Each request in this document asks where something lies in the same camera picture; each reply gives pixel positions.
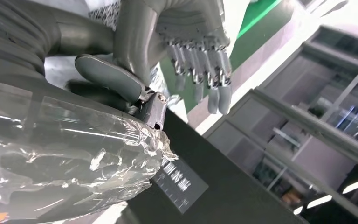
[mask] plastic wrap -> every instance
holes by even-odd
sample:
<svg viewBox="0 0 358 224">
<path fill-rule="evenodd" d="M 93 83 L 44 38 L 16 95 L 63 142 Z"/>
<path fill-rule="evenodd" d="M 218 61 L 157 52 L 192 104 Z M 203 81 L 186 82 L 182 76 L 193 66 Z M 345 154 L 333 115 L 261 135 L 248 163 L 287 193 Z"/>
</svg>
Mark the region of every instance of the plastic wrap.
<svg viewBox="0 0 358 224">
<path fill-rule="evenodd" d="M 71 205 L 104 197 L 108 206 L 149 187 L 162 157 L 177 156 L 164 132 L 112 112 L 0 83 L 0 203 L 55 187 L 81 192 Z"/>
</svg>

